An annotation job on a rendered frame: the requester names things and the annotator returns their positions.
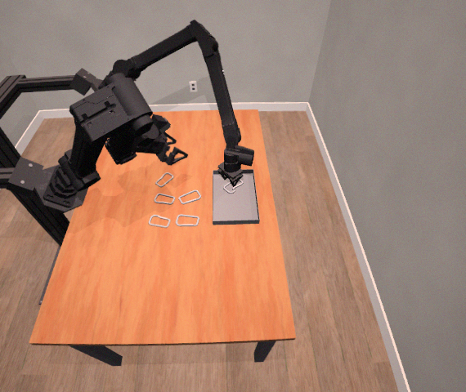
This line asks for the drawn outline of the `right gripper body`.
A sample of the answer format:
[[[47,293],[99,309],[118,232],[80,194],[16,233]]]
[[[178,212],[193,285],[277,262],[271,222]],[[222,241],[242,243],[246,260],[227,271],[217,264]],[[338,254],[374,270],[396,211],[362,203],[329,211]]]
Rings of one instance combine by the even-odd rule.
[[[170,150],[170,145],[167,145],[168,138],[164,134],[161,134],[161,137],[165,141],[163,151],[150,150],[149,149],[150,145],[147,145],[147,149],[145,151],[145,154],[156,154],[156,156],[158,157],[160,162],[167,163],[167,165],[170,166],[170,164],[171,164],[171,162],[173,160],[174,154],[173,154],[173,152],[170,152],[169,156],[165,155],[167,153],[167,151]]]

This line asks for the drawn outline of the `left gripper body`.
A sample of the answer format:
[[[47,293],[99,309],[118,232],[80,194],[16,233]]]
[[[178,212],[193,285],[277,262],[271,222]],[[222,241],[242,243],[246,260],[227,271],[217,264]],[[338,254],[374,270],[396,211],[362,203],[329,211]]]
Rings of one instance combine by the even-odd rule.
[[[224,162],[218,165],[218,168],[222,170],[222,174],[232,182],[239,179],[240,178],[239,175],[243,173],[243,170],[239,169],[238,171],[235,172],[235,164],[237,163],[237,161],[232,164],[225,162],[225,166],[224,166]]]

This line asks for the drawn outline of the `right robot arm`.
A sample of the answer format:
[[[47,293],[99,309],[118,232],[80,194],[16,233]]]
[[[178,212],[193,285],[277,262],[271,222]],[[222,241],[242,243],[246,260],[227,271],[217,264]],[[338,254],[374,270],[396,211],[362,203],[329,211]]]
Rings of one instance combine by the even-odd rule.
[[[72,104],[69,111],[75,123],[73,153],[70,149],[58,160],[43,195],[44,200],[67,208],[77,192],[101,179],[96,162],[104,146],[116,165],[122,165],[136,153],[145,153],[147,145],[163,151],[165,141],[159,135],[171,126],[166,118],[153,114],[132,78],[123,73],[110,76],[105,87]]]

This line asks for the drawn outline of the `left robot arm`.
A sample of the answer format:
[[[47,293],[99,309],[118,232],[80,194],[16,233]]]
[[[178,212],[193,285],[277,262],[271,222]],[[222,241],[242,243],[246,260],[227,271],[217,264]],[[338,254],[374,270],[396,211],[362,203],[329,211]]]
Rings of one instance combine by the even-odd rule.
[[[241,169],[241,164],[252,166],[254,150],[238,145],[241,141],[240,128],[238,127],[238,123],[235,119],[231,98],[226,85],[221,57],[218,50],[218,43],[214,40],[214,36],[204,26],[201,27],[199,25],[202,24],[198,24],[196,20],[192,20],[190,24],[181,31],[164,39],[162,42],[157,43],[142,53],[133,56],[128,60],[115,61],[112,71],[110,71],[108,76],[106,75],[98,89],[100,90],[105,87],[105,81],[110,76],[117,73],[123,73],[126,78],[132,78],[133,81],[136,81],[136,79],[140,77],[141,71],[146,69],[148,66],[193,42],[198,42],[203,56],[207,56],[204,57],[204,61],[208,68],[217,107],[222,120],[222,130],[226,142],[226,148],[224,149],[224,161],[229,164],[237,161],[235,164],[235,172],[237,172]],[[211,35],[210,37],[212,39],[209,35]],[[238,128],[237,131],[235,130],[236,128]]]

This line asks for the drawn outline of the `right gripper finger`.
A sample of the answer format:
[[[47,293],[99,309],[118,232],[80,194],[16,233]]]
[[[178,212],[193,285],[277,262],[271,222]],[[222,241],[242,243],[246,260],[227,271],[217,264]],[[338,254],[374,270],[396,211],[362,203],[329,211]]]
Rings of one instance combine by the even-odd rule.
[[[169,138],[170,140],[172,140],[172,141],[167,142],[167,145],[176,144],[177,140],[175,140],[174,138],[172,138],[168,133],[164,132],[164,135],[165,135],[167,138]]]
[[[173,160],[170,164],[170,166],[172,166],[174,163],[177,163],[178,161],[184,159],[184,158],[187,158],[188,157],[188,154],[185,153],[184,151],[180,150],[179,148],[175,147],[173,148],[173,154],[174,154],[174,157],[173,157]],[[180,158],[175,158],[175,156],[177,154],[183,154],[184,156],[180,157]]]

